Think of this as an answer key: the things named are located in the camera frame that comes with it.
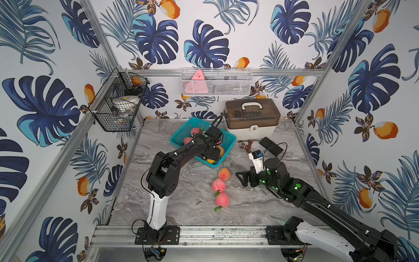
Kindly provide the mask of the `teal plastic basket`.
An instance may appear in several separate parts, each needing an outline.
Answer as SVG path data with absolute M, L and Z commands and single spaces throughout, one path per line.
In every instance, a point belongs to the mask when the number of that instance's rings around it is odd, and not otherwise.
M 200 128 L 202 131 L 207 131 L 210 128 L 210 123 L 204 121 L 202 119 L 193 117 L 189 119 L 186 123 L 184 123 L 171 137 L 170 143 L 177 148 L 184 146 L 184 139 L 186 137 L 192 137 L 191 130 L 193 128 Z M 206 160 L 202 159 L 200 156 L 195 157 L 196 160 L 200 161 L 201 163 L 209 166 L 210 168 L 218 168 L 228 157 L 230 151 L 232 150 L 233 146 L 237 142 L 237 138 L 235 135 L 227 132 L 221 127 L 221 124 L 218 128 L 223 133 L 223 142 L 221 143 L 221 147 L 224 149 L 224 155 L 219 157 L 217 161 L 214 163 L 207 162 Z

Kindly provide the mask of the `orange pink peach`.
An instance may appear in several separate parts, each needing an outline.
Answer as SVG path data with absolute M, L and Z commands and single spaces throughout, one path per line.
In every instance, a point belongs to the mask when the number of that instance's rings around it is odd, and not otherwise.
M 222 146 L 217 146 L 220 149 L 219 158 L 222 158 L 225 154 L 225 149 Z
M 222 168 L 218 172 L 218 177 L 224 181 L 228 181 L 231 178 L 231 171 L 228 168 Z

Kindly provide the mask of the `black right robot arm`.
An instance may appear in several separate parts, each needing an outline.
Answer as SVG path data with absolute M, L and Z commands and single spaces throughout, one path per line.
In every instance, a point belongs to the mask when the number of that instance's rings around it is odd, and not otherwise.
M 347 262 L 395 262 L 397 237 L 388 230 L 378 231 L 340 210 L 310 184 L 292 178 L 283 162 L 270 158 L 255 163 L 249 171 L 236 173 L 243 186 L 264 186 L 275 197 L 314 215 L 331 228 L 319 229 L 292 216 L 283 226 L 268 226 L 270 245 L 310 244 Z

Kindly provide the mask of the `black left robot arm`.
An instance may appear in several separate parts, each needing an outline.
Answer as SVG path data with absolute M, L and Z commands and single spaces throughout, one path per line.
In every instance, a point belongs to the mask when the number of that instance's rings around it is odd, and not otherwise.
M 206 132 L 194 134 L 192 140 L 169 153 L 158 152 L 152 162 L 146 182 L 151 194 L 151 206 L 147 217 L 148 226 L 159 231 L 166 223 L 169 196 L 175 191 L 180 171 L 193 158 L 200 156 L 217 160 L 220 156 L 219 142 L 223 132 L 211 126 Z

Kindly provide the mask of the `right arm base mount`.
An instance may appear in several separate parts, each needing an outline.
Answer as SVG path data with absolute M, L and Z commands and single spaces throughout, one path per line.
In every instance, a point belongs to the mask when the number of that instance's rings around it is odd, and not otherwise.
M 268 226 L 265 238 L 270 246 L 303 246 L 296 235 L 297 228 L 289 226 Z

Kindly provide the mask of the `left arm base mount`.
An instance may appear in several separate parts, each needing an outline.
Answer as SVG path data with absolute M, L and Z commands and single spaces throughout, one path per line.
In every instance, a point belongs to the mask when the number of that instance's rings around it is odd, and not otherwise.
M 140 227 L 136 232 L 136 245 L 178 245 L 181 228 L 177 226 L 163 226 L 159 230 L 151 227 Z

